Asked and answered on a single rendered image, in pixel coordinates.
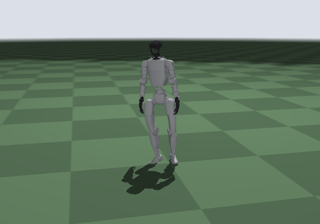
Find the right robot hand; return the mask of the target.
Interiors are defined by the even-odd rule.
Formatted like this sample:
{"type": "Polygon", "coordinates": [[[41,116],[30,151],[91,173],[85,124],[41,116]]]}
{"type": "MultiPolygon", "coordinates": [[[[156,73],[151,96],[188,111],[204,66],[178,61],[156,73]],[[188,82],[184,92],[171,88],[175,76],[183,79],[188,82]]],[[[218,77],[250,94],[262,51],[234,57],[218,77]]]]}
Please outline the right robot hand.
{"type": "Polygon", "coordinates": [[[143,109],[142,109],[142,103],[143,103],[143,101],[144,101],[144,97],[141,96],[140,99],[139,99],[139,108],[140,108],[140,112],[141,112],[142,114],[144,114],[144,111],[143,111],[143,109]]]}

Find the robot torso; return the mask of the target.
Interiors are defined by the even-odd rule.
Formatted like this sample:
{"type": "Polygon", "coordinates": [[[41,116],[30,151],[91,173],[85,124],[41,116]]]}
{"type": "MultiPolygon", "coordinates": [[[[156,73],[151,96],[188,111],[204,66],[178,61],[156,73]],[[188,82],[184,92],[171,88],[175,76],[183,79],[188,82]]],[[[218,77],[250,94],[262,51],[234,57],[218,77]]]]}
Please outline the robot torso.
{"type": "MultiPolygon", "coordinates": [[[[155,58],[155,57],[153,57],[155,58]]],[[[167,85],[169,79],[168,67],[165,65],[166,58],[158,57],[160,59],[153,59],[152,57],[147,61],[147,70],[149,80],[151,85],[155,88],[155,93],[153,94],[153,103],[155,105],[165,105],[165,97],[167,93],[161,88],[167,85]]]]}

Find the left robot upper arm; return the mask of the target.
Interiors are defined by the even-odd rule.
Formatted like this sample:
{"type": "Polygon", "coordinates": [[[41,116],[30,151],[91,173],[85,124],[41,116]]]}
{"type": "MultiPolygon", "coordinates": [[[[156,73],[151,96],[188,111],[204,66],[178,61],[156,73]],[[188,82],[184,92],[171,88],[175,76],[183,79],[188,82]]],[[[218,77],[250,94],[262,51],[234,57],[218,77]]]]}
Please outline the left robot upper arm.
{"type": "Polygon", "coordinates": [[[174,78],[175,78],[175,68],[174,68],[174,61],[173,60],[169,60],[169,59],[165,59],[164,60],[165,62],[165,65],[168,67],[168,73],[169,73],[169,76],[170,76],[170,79],[168,79],[168,83],[170,85],[173,85],[175,84],[174,83],[174,78]]]}

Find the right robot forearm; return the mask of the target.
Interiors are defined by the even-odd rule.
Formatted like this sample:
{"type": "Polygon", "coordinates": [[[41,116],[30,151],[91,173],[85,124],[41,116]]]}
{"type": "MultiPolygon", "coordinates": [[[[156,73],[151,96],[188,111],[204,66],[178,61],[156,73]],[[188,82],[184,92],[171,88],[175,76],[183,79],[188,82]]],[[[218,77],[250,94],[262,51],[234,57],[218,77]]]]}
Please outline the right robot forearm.
{"type": "Polygon", "coordinates": [[[139,99],[141,99],[141,97],[143,97],[143,100],[145,99],[145,92],[146,92],[146,85],[145,84],[140,84],[139,83],[139,87],[140,87],[140,90],[139,90],[139,99]]]}

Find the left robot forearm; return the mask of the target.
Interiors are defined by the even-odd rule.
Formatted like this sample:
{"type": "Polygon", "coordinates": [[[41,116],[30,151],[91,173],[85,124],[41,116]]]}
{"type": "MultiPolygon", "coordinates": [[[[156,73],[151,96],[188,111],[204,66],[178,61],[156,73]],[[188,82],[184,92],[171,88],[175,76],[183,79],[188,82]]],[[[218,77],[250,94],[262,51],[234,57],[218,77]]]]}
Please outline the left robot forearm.
{"type": "Polygon", "coordinates": [[[171,88],[172,88],[172,92],[174,95],[174,100],[175,100],[175,97],[178,97],[178,100],[180,100],[178,84],[177,84],[176,78],[174,78],[173,81],[174,81],[174,85],[172,85],[171,88]]]}

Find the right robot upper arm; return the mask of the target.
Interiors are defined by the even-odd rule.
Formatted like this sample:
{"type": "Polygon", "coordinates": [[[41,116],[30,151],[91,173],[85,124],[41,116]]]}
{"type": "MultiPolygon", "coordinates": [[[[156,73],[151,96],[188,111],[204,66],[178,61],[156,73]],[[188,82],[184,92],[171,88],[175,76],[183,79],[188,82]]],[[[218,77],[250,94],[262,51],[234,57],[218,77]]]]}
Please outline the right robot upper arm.
{"type": "Polygon", "coordinates": [[[148,74],[148,67],[147,67],[147,61],[148,60],[144,60],[142,63],[141,63],[141,76],[142,78],[140,78],[140,84],[147,84],[148,80],[147,80],[147,74],[148,74]]]}

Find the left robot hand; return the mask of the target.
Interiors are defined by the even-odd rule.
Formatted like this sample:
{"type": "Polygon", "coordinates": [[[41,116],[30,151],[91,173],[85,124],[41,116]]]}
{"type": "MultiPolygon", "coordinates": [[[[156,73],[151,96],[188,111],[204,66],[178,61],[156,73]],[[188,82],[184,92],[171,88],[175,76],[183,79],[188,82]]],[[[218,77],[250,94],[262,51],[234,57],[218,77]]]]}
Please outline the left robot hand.
{"type": "Polygon", "coordinates": [[[179,106],[180,106],[180,104],[179,104],[179,102],[180,102],[180,100],[179,100],[179,98],[178,97],[175,97],[175,101],[174,101],[175,103],[176,103],[176,108],[175,108],[175,110],[174,110],[174,114],[173,115],[175,115],[175,114],[177,114],[178,113],[178,111],[179,111],[179,106]]]}

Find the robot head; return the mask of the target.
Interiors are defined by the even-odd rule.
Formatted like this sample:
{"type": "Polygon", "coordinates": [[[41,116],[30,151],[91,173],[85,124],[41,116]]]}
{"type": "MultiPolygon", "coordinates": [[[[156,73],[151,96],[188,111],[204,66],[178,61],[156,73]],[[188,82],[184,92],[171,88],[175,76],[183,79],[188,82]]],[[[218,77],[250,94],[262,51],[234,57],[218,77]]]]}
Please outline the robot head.
{"type": "Polygon", "coordinates": [[[160,58],[158,57],[161,57],[160,54],[159,54],[159,51],[160,51],[160,47],[162,47],[162,43],[158,40],[154,40],[152,41],[150,44],[149,44],[149,47],[150,47],[150,52],[151,54],[154,56],[153,60],[158,60],[160,58]],[[155,48],[157,50],[157,53],[153,53],[152,52],[152,49],[155,48]]]}

